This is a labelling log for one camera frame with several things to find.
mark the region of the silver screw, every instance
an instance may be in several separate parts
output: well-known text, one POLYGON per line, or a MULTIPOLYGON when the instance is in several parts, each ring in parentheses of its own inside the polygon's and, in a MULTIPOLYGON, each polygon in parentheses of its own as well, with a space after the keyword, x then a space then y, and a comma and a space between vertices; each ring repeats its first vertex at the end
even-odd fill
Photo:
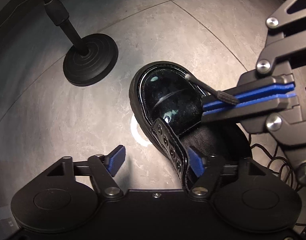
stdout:
POLYGON ((118 187, 108 187, 105 189, 105 193, 108 196, 116 196, 120 193, 120 189, 118 187))
POLYGON ((260 74, 266 74, 268 72, 270 72, 271 70, 271 64, 269 63, 268 60, 266 59, 261 59, 257 62, 256 64, 256 70, 260 73, 260 74))
POLYGON ((301 184, 306 184, 306 165, 299 169, 297 175, 299 182, 301 184))
POLYGON ((270 131, 277 131, 281 128, 282 119, 277 114, 271 114, 266 119, 266 128, 270 131))
POLYGON ((207 188, 204 188, 204 187, 195 187, 194 189, 192 189, 192 192, 197 196, 203 196, 203 195, 206 195, 208 190, 207 188))
POLYGON ((266 25, 269 28, 276 28, 278 26, 278 20, 275 17, 270 17, 266 20, 266 25))
POLYGON ((154 198, 159 198, 160 196, 162 196, 161 193, 153 193, 153 197, 154 197, 154 198))

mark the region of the gray tile floor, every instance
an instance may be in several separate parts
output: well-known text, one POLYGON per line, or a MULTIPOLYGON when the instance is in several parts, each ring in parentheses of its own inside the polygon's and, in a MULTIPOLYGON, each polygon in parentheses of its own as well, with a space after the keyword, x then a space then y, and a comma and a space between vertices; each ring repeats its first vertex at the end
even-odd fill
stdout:
MULTIPOLYGON (((62 156, 82 161, 108 154, 118 144, 127 149, 115 177, 123 190, 181 187, 173 166, 134 120, 128 99, 131 79, 143 65, 169 60, 218 90, 235 86, 243 72, 254 68, 266 38, 265 19, 282 1, 61 1, 81 36, 102 32, 114 38, 118 61, 101 82, 75 87, 62 70, 71 45, 42 4, 10 31, 11 41, 0 44, 0 207, 62 156)), ((298 79, 302 91, 306 70, 298 79)), ((253 136, 253 142, 270 152, 276 145, 268 135, 253 136)), ((253 155, 268 164, 260 150, 253 155)), ((278 169, 281 163, 274 165, 278 169)), ((306 223, 306 188, 300 195, 299 222, 306 223)))

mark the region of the shoe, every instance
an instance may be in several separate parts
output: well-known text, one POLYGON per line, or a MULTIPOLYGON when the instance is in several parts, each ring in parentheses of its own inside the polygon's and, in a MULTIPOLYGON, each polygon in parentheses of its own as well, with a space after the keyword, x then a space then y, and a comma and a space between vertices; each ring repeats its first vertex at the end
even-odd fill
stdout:
POLYGON ((134 76, 129 99, 135 118, 154 146, 173 163, 182 186, 190 190, 197 176, 189 165, 188 149, 222 155, 227 162, 250 157, 244 133, 235 124, 202 124, 201 98, 207 92, 185 79, 184 67, 158 61, 134 76))

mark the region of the black pole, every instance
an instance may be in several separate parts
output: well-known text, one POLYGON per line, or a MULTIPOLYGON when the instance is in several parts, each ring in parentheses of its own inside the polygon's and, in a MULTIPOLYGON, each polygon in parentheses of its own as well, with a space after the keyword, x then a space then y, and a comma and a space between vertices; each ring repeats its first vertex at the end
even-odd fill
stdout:
POLYGON ((44 7, 47 15, 56 26, 61 27, 62 31, 73 43, 78 53, 86 56, 89 52, 86 43, 80 38, 77 31, 69 21, 69 13, 60 0, 44 0, 44 7))

